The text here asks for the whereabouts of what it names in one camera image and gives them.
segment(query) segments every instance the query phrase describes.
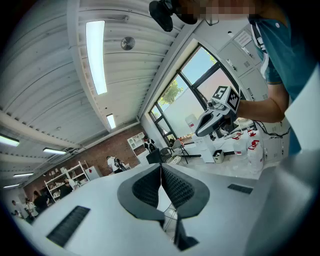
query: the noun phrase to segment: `teal shirt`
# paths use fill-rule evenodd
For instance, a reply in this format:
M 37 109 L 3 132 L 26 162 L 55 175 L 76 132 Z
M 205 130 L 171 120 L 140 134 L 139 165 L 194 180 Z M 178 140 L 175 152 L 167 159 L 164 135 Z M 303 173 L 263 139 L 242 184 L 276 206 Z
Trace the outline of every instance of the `teal shirt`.
M 264 73 L 268 85 L 284 84 L 294 101 L 312 74 L 317 59 L 299 30 L 291 27 L 288 17 L 286 17 L 288 27 L 274 19 L 250 17 L 249 21 L 257 24 L 269 55 L 269 63 Z M 258 49 L 258 53 L 263 58 L 261 49 Z M 298 139 L 291 130 L 289 155 L 294 155 L 300 150 Z

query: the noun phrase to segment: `paper sign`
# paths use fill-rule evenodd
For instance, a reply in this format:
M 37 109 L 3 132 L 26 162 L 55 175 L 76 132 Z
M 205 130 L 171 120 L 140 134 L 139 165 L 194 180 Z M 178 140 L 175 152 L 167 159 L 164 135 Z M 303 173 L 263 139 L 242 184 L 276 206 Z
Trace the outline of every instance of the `paper sign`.
M 234 41 L 236 41 L 241 47 L 244 47 L 252 41 L 252 38 L 246 31 L 242 31 Z

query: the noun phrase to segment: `black camera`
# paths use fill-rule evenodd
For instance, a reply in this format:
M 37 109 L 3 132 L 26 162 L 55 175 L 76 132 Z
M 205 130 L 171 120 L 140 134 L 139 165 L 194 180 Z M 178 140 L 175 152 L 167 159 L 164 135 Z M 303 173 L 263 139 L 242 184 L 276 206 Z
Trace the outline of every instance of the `black camera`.
M 180 20 L 190 25 L 196 24 L 198 21 L 192 14 L 182 13 L 178 0 L 152 1 L 149 4 L 149 13 L 166 32 L 170 32 L 174 28 L 171 18 L 173 14 L 176 14 Z

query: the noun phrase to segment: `round ceiling speaker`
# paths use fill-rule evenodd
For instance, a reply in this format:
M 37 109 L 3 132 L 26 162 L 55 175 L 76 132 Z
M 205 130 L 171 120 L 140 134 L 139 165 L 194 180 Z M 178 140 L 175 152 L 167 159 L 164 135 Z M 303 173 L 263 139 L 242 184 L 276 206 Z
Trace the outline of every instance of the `round ceiling speaker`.
M 136 41 L 131 36 L 126 36 L 121 40 L 121 48 L 125 51 L 130 51 L 133 47 L 135 47 Z

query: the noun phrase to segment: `man in teal shirt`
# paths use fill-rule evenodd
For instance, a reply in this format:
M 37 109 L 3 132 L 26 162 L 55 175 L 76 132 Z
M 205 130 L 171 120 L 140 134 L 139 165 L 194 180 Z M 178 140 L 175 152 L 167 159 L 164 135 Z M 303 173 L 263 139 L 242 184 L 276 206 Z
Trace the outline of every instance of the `man in teal shirt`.
M 237 114 L 267 123 L 282 121 L 289 106 L 289 97 L 294 101 L 304 88 L 317 64 L 317 58 L 304 39 L 302 27 L 296 19 L 292 22 L 292 16 L 287 15 L 281 1 L 179 0 L 179 4 L 182 13 L 192 10 L 196 17 L 204 13 L 232 15 L 239 14 L 239 10 L 247 10 L 248 13 L 254 10 L 249 22 L 258 29 L 263 41 L 262 49 L 258 51 L 264 57 L 261 74 L 268 83 L 268 99 L 241 100 Z M 300 19 L 307 17 L 301 13 Z M 292 155 L 301 148 L 293 130 L 290 134 L 289 154 Z

